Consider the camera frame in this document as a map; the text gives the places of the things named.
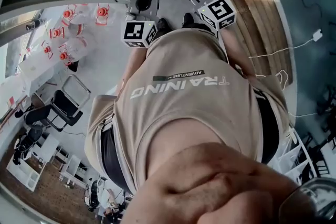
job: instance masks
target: black pants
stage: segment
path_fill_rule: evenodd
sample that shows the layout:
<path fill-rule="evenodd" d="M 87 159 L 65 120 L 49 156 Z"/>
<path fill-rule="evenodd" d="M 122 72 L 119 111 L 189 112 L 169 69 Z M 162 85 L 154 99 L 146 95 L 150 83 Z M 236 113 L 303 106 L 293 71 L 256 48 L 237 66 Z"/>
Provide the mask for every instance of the black pants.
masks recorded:
<path fill-rule="evenodd" d="M 267 97 L 260 91 L 255 90 L 262 121 L 262 132 L 264 136 L 264 145 L 262 149 L 263 164 L 268 164 L 274 157 L 280 141 L 277 119 Z"/>
<path fill-rule="evenodd" d="M 192 23 L 192 24 L 185 24 L 182 26 L 182 28 L 194 28 L 194 29 L 202 29 L 211 32 L 210 28 L 205 25 L 205 24 L 197 24 L 197 23 Z M 159 37 L 164 36 L 165 34 L 168 34 L 169 32 L 173 31 L 170 28 L 163 28 L 159 29 L 159 31 L 156 33 L 154 40 L 156 40 Z"/>
<path fill-rule="evenodd" d="M 118 215 L 119 213 L 113 213 L 113 214 L 107 215 L 106 218 L 109 220 L 110 223 L 116 224 L 118 223 Z"/>

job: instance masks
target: charger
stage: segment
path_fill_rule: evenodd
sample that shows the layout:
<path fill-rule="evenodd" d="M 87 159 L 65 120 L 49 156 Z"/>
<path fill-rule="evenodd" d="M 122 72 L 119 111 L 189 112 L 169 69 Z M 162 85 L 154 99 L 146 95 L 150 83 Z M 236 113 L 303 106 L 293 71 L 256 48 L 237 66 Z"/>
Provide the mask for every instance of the charger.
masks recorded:
<path fill-rule="evenodd" d="M 323 36 L 322 30 L 319 29 L 313 34 L 313 40 L 316 42 Z"/>

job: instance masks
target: white cable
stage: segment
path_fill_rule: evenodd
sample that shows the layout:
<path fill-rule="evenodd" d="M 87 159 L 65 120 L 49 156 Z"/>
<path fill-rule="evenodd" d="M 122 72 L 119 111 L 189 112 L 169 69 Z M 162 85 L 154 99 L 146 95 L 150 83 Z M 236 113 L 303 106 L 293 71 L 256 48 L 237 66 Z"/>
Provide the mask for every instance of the white cable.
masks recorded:
<path fill-rule="evenodd" d="M 311 113 L 311 114 L 305 114 L 305 115 L 300 115 L 300 116 L 295 116 L 292 113 L 288 112 L 289 115 L 293 116 L 294 118 L 301 118 L 301 117 L 305 117 L 305 116 L 312 116 L 312 115 L 316 115 L 317 113 Z"/>
<path fill-rule="evenodd" d="M 282 84 L 282 74 L 281 72 L 277 73 L 276 76 L 280 75 L 280 85 Z"/>
<path fill-rule="evenodd" d="M 282 90 L 284 90 L 285 87 L 286 87 L 286 83 L 288 82 L 288 78 L 289 78 L 287 72 L 284 71 L 283 69 L 281 69 L 281 70 L 276 74 L 276 76 L 280 75 L 280 84 L 281 84 L 281 83 L 282 83 L 282 74 L 281 74 L 282 71 L 285 72 L 285 74 L 287 75 L 287 78 L 286 78 L 286 80 L 285 80 L 285 84 L 283 85 L 283 89 L 282 89 Z M 290 113 L 290 112 L 288 112 L 288 114 L 291 115 L 291 116 L 293 116 L 294 118 L 301 118 L 301 117 L 306 117 L 306 116 L 316 115 L 317 113 L 304 114 L 304 115 L 300 115 L 300 116 L 295 116 L 295 115 L 293 115 L 293 114 Z"/>
<path fill-rule="evenodd" d="M 285 72 L 285 74 L 286 74 L 286 76 L 287 76 L 287 78 L 286 78 L 286 80 L 285 80 L 285 84 L 283 85 L 283 89 L 282 89 L 282 90 L 284 90 L 285 87 L 286 87 L 286 84 L 287 84 L 287 82 L 288 82 L 288 79 L 289 79 L 289 76 L 288 76 L 287 72 L 284 71 L 283 69 L 281 69 L 281 70 L 276 74 L 276 76 L 277 76 L 277 75 L 280 75 L 280 76 L 281 76 L 281 80 L 280 80 L 280 84 L 281 84 L 281 83 L 282 83 L 282 74 L 281 74 L 282 71 Z"/>
<path fill-rule="evenodd" d="M 308 44 L 309 42 L 311 42 L 311 41 L 313 41 L 313 40 L 314 40 L 313 38 L 312 38 L 312 39 L 309 39 L 306 43 L 303 43 L 302 45 L 299 45 L 299 46 L 296 46 L 296 47 L 292 47 L 292 48 L 289 48 L 289 47 L 288 47 L 288 48 L 285 48 L 285 49 L 277 50 L 277 51 L 273 52 L 272 54 L 265 54 L 265 55 L 259 55 L 259 56 L 250 56 L 249 58 L 259 58 L 259 57 L 263 57 L 263 56 L 271 56 L 271 55 L 274 55 L 274 54 L 276 54 L 276 53 L 278 53 L 278 52 L 281 52 L 281 51 L 284 51 L 284 50 L 297 49 L 297 48 L 300 48 L 300 47 L 302 47 L 302 46 Z"/>

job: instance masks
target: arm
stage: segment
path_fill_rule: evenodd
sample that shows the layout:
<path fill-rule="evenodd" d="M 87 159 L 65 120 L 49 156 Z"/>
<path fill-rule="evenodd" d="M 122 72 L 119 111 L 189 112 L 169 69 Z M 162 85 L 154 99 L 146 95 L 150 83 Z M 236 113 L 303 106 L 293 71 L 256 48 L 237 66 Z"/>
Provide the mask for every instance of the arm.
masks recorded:
<path fill-rule="evenodd" d="M 235 65 L 240 66 L 246 78 L 255 77 L 256 73 L 253 64 L 239 44 L 233 31 L 224 28 L 220 31 L 220 35 L 222 36 L 230 65 L 232 67 L 235 67 Z"/>
<path fill-rule="evenodd" d="M 108 200 L 108 203 L 109 203 L 110 207 L 113 210 L 117 209 L 119 207 L 119 205 L 116 202 L 116 199 L 114 197 L 114 193 L 113 193 L 112 189 L 106 189 L 106 190 L 110 194 L 110 197 L 109 197 L 109 200 Z"/>
<path fill-rule="evenodd" d="M 142 63 L 146 59 L 146 54 L 147 49 L 132 49 L 124 74 L 122 75 L 122 78 L 118 83 L 117 89 L 115 91 L 117 96 L 130 77 L 133 76 L 133 74 L 141 67 Z"/>

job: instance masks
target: gray floor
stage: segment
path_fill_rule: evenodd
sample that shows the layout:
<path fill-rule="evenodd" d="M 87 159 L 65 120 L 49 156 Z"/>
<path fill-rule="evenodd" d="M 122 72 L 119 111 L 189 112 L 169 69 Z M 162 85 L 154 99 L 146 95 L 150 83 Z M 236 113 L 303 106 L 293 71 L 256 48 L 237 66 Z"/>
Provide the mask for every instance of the gray floor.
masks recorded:
<path fill-rule="evenodd" d="M 193 12 L 193 5 L 189 0 L 160 0 L 158 17 L 166 18 L 173 29 L 181 27 L 183 15 L 186 12 Z M 120 41 L 122 21 L 124 21 L 124 14 L 118 13 L 113 25 L 106 26 L 100 31 L 97 48 L 79 62 L 76 75 L 91 91 L 91 99 L 83 108 L 83 116 L 79 122 L 73 127 L 67 126 L 65 131 L 68 133 L 58 133 L 50 129 L 50 132 L 60 141 L 61 146 L 67 152 L 82 159 L 86 165 L 89 163 L 83 148 L 93 99 L 99 94 L 113 92 L 111 90 L 119 82 L 130 53 L 130 48 Z M 54 83 L 61 85 L 70 74 L 71 71 L 63 69 L 54 76 Z M 49 90 L 54 92 L 56 88 L 50 86 Z"/>
<path fill-rule="evenodd" d="M 336 56 L 330 51 L 336 50 L 336 0 L 281 0 L 293 40 L 293 46 L 303 44 L 312 38 L 313 33 L 321 28 L 323 37 L 318 42 L 294 50 L 297 69 L 297 113 L 296 115 L 315 113 L 317 101 L 321 99 L 325 86 L 334 84 L 336 77 Z M 322 17 L 315 5 L 321 6 Z M 297 118 L 296 130 L 300 136 L 308 131 L 313 134 L 317 143 L 326 135 L 321 130 L 324 117 L 312 115 Z"/>

